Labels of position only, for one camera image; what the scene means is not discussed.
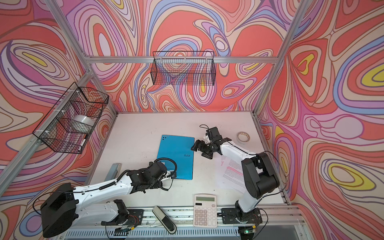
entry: white table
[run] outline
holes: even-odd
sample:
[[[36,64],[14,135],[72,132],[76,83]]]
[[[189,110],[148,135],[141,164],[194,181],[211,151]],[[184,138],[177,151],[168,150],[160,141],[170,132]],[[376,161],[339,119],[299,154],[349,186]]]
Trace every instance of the white table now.
[[[121,172],[125,169],[136,170],[148,166],[148,162],[157,157],[161,135],[177,135],[194,137],[202,140],[205,129],[200,124],[209,127],[217,126],[222,137],[228,137],[237,142],[236,134],[247,132],[251,140],[241,146],[253,151],[263,152],[256,127],[249,112],[230,113],[134,113],[119,114],[111,135],[93,174],[91,184],[103,182],[111,165],[122,164]],[[136,192],[129,195],[110,199],[122,199],[127,207],[181,207],[193,205],[193,194],[214,194],[218,205],[233,205],[242,193],[234,189],[219,189],[215,182],[215,161],[220,159],[214,153],[212,160],[194,153],[194,169],[192,180],[175,179],[167,192],[161,189],[148,189],[146,194]],[[168,188],[170,180],[164,183]],[[263,199],[260,204],[282,204],[280,194]]]

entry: blue folder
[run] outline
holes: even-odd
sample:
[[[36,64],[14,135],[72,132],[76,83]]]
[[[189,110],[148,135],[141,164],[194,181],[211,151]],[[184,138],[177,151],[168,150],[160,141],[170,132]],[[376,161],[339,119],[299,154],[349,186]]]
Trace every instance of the blue folder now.
[[[193,153],[191,147],[195,143],[194,137],[162,135],[157,158],[167,157],[177,164],[176,179],[192,180]],[[168,170],[175,170],[170,161],[161,161]]]

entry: black wire basket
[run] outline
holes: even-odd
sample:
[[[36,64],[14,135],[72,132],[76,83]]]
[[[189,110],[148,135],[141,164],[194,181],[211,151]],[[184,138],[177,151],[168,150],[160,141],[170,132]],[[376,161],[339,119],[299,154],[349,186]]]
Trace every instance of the black wire basket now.
[[[40,134],[37,126],[33,134],[55,152],[81,154],[109,96],[94,88],[77,87],[73,93],[69,89],[67,91],[72,95],[61,109],[55,110],[58,113],[53,121]]]
[[[216,79],[212,51],[154,51],[153,85],[213,86]]]

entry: robotic arm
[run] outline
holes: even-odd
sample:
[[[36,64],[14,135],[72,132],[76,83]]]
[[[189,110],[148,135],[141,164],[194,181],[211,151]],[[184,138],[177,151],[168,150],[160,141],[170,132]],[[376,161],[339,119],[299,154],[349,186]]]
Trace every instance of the robotic arm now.
[[[176,177],[176,164],[171,173],[160,160],[164,158],[150,162],[147,168],[125,170],[118,178],[102,183],[75,188],[70,183],[60,185],[40,207],[43,236],[54,237],[81,223],[105,221],[106,225],[124,224],[129,212],[122,200],[95,203],[135,192],[145,193],[146,189],[160,185],[161,181]]]
[[[213,158],[213,153],[241,162],[247,192],[235,203],[235,218],[239,222],[247,222],[254,214],[256,205],[264,196],[279,187],[280,182],[266,153],[256,154],[236,145],[229,138],[222,138],[217,127],[207,129],[204,141],[196,140],[191,150],[202,152],[202,156]]]

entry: patterned wall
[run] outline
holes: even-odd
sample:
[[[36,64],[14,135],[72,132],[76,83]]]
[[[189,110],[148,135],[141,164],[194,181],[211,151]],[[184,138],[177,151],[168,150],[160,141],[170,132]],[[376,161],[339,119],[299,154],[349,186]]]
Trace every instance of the patterned wall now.
[[[84,70],[43,0],[0,1],[0,23],[1,172]],[[111,116],[106,109],[82,155],[39,147],[0,197],[1,240],[42,238],[41,218],[32,202],[64,182],[83,185]]]
[[[383,73],[384,2],[317,0],[258,109],[315,239],[384,239]]]
[[[276,56],[297,4],[289,0],[85,0],[66,1],[61,9],[91,56],[151,56],[160,50]],[[214,87],[152,86],[150,67],[93,65],[116,110],[123,112],[253,110],[271,65],[218,64]]]

